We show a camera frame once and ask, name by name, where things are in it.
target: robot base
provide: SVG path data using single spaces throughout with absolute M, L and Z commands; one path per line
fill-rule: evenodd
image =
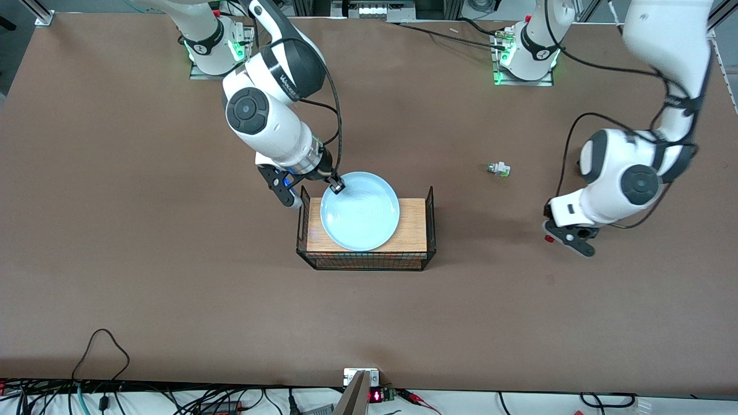
M 234 27 L 236 29 L 235 39 L 239 42 L 244 42 L 245 44 L 243 46 L 237 44 L 234 44 L 232 46 L 232 52 L 234 53 L 233 57 L 246 60 L 248 57 L 251 56 L 252 53 L 254 29 L 253 27 L 244 26 L 244 24 L 241 22 L 234 22 Z M 226 74 L 208 75 L 205 72 L 201 71 L 200 68 L 198 68 L 197 65 L 194 64 L 194 62 L 192 63 L 192 67 L 190 67 L 190 79 L 221 80 L 225 78 L 225 75 Z
M 543 231 L 548 235 L 546 241 L 559 241 L 581 256 L 591 258 L 595 248 L 587 243 L 599 233 L 598 227 L 567 226 L 557 227 L 553 220 L 543 222 Z
M 513 27 L 506 27 L 505 32 L 511 32 Z M 489 41 L 493 45 L 500 45 L 510 50 L 512 40 L 509 38 L 497 38 L 495 36 L 489 36 Z M 495 85 L 522 85 L 522 86 L 553 86 L 554 84 L 554 67 L 556 66 L 556 58 L 554 58 L 551 68 L 543 78 L 536 80 L 525 80 L 520 79 L 513 75 L 509 69 L 505 68 L 504 65 L 500 64 L 501 61 L 509 59 L 509 51 L 501 51 L 492 49 L 492 72 L 494 73 L 494 84 Z

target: light blue plate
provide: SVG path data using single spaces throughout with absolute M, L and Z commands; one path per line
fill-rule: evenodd
M 392 237 L 400 222 L 400 201 L 389 183 L 365 171 L 341 176 L 346 187 L 335 194 L 328 188 L 320 202 L 325 232 L 338 245 L 369 251 Z

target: power cable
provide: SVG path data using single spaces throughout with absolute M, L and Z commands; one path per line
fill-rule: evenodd
M 465 44 L 472 44 L 472 45 L 477 45 L 477 46 L 484 46 L 484 47 L 488 47 L 488 48 L 492 48 L 492 49 L 496 49 L 496 50 L 505 50 L 505 47 L 504 46 L 501 46 L 501 45 L 489 44 L 489 43 L 477 42 L 477 41 L 470 41 L 469 39 L 457 38 L 456 36 L 450 36 L 450 35 L 446 35 L 444 33 L 433 32 L 432 30 L 423 29 L 421 27 L 407 26 L 405 24 L 400 24 L 400 23 L 395 23 L 395 24 L 399 25 L 400 27 L 406 27 L 407 29 L 412 29 L 412 30 L 417 30 L 419 32 L 428 33 L 429 35 L 434 35 L 434 36 L 438 36 L 438 37 L 441 37 L 441 38 L 451 39 L 452 41 L 457 41 L 457 42 L 461 42 L 461 43 L 465 43 Z
M 510 411 L 507 409 L 507 405 L 505 405 L 505 398 L 503 398 L 502 392 L 497 392 L 498 395 L 500 395 L 500 403 L 503 405 L 503 410 L 505 411 L 505 415 L 511 415 Z
M 277 411 L 279 411 L 279 415 L 284 415 L 284 414 L 282 414 L 282 410 L 280 409 L 280 407 L 276 403 L 274 403 L 274 401 L 272 401 L 269 398 L 269 395 L 266 393 L 266 389 L 262 389 L 262 390 L 264 391 L 264 397 L 266 398 L 266 400 L 268 400 L 269 403 L 271 403 L 272 405 L 275 406 L 275 408 L 277 409 Z
M 306 100 L 305 98 L 301 98 L 300 99 L 300 102 L 301 103 L 308 103 L 308 104 L 315 105 L 315 106 L 320 106 L 320 107 L 323 107 L 323 108 L 326 108 L 326 109 L 330 109 L 336 115 L 336 117 L 338 117 L 338 111 L 334 107 L 329 106 L 328 104 L 319 103 L 319 102 L 313 101 L 313 100 Z M 336 139 L 336 137 L 338 137 L 338 130 L 336 130 L 336 134 L 333 134 L 333 137 L 331 137 L 328 140 L 326 140 L 323 143 L 323 145 L 331 144 L 333 142 L 333 140 Z
M 587 400 L 584 398 L 585 396 L 591 396 L 595 399 L 597 402 L 596 404 L 587 402 Z M 630 408 L 631 406 L 635 405 L 635 395 L 628 395 L 630 397 L 630 401 L 626 402 L 624 404 L 609 404 L 609 403 L 602 403 L 602 400 L 594 393 L 592 392 L 582 392 L 579 394 L 579 400 L 582 401 L 583 404 L 590 408 L 599 409 L 601 411 L 601 415 L 606 415 L 604 412 L 605 408 L 613 408 L 613 409 L 625 409 Z
M 117 347 L 118 350 L 120 350 L 120 352 L 123 353 L 123 355 L 125 356 L 125 365 L 123 366 L 123 368 L 121 368 L 118 371 L 118 373 L 115 374 L 115 376 L 113 376 L 110 379 L 110 381 L 111 382 L 115 381 L 128 368 L 128 365 L 131 364 L 131 356 L 128 355 L 128 352 L 126 352 L 125 349 L 120 346 L 120 344 L 118 344 L 118 340 L 115 340 L 115 336 L 113 336 L 113 333 L 110 333 L 110 330 L 108 329 L 97 329 L 90 336 L 90 340 L 87 342 L 87 347 L 85 348 L 85 352 L 82 354 L 80 361 L 77 362 L 77 365 L 72 370 L 72 380 L 73 381 L 81 382 L 81 380 L 77 379 L 77 370 L 79 370 L 80 366 L 82 366 L 82 363 L 84 363 L 85 359 L 87 358 L 87 354 L 90 352 L 90 347 L 92 347 L 92 341 L 94 340 L 97 333 L 100 333 L 100 332 L 104 332 L 105 334 L 107 334 L 110 337 L 110 340 L 113 340 L 113 344 L 115 345 L 115 347 Z
M 458 20 L 459 21 L 465 21 L 466 23 L 471 24 L 472 27 L 474 27 L 479 33 L 483 33 L 483 34 L 488 35 L 488 36 L 494 36 L 495 32 L 499 32 L 499 31 L 505 29 L 503 27 L 503 28 L 500 28 L 500 29 L 497 29 L 497 30 L 486 30 L 486 29 L 483 29 L 480 25 L 478 25 L 476 21 L 473 21 L 470 18 L 460 17 Z
M 282 44 L 286 41 L 295 41 L 297 43 L 301 43 L 305 46 L 307 46 L 310 49 L 313 49 L 313 46 L 310 45 L 305 39 L 302 38 L 280 38 L 274 42 L 272 42 L 272 47 L 276 47 L 279 44 Z M 336 154 L 336 165 L 333 167 L 333 170 L 331 172 L 331 175 L 338 174 L 338 168 L 341 166 L 341 156 L 343 153 L 343 120 L 341 118 L 341 104 L 338 100 L 338 91 L 336 90 L 336 84 L 333 82 L 333 77 L 331 76 L 331 72 L 328 70 L 328 65 L 323 62 L 323 59 L 318 58 L 318 61 L 320 62 L 320 65 L 323 66 L 323 70 L 325 71 L 325 77 L 328 79 L 328 83 L 331 84 L 331 91 L 333 92 L 333 99 L 334 103 L 336 105 L 336 119 L 338 123 L 338 131 L 337 131 L 337 139 L 338 139 L 338 152 Z

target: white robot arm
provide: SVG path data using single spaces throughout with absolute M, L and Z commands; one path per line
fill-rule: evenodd
M 238 31 L 243 25 L 215 17 L 202 0 L 135 0 L 166 13 L 182 32 L 184 45 L 195 65 L 208 75 L 225 75 L 244 61 L 238 54 Z
M 302 179 L 326 181 L 335 193 L 343 189 L 331 152 L 289 108 L 323 86 L 323 54 L 272 0 L 240 1 L 272 37 L 271 44 L 246 62 L 232 53 L 239 24 L 216 18 L 202 0 L 137 2 L 172 18 L 200 70 L 228 74 L 223 79 L 228 125 L 257 151 L 258 170 L 283 205 L 301 206 L 293 186 Z
M 530 20 L 519 21 L 511 28 L 512 42 L 500 65 L 523 80 L 543 78 L 551 70 L 559 52 L 546 27 L 544 7 L 548 8 L 548 23 L 559 43 L 576 15 L 573 0 L 537 0 Z
M 711 0 L 633 0 L 623 41 L 659 71 L 668 92 L 655 130 L 597 131 L 582 147 L 579 166 L 587 187 L 548 201 L 545 231 L 585 256 L 599 227 L 651 206 L 689 166 L 694 129 L 711 62 L 706 40 Z
M 241 4 L 272 42 L 223 79 L 228 125 L 256 150 L 258 170 L 283 205 L 301 206 L 293 186 L 302 179 L 325 181 L 339 193 L 344 185 L 331 152 L 289 108 L 323 86 L 323 55 L 272 0 Z

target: wire basket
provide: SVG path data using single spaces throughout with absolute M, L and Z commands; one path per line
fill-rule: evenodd
M 300 208 L 300 218 L 297 222 L 297 254 L 315 270 L 422 271 L 435 255 L 433 187 L 428 190 L 428 196 L 424 203 L 426 248 L 422 251 L 317 252 L 308 250 L 311 220 L 310 195 L 304 187 L 300 189 L 300 198 L 303 201 L 303 206 Z M 402 212 L 403 210 L 400 213 L 400 221 L 403 220 Z M 320 223 L 320 216 L 312 220 L 317 220 Z

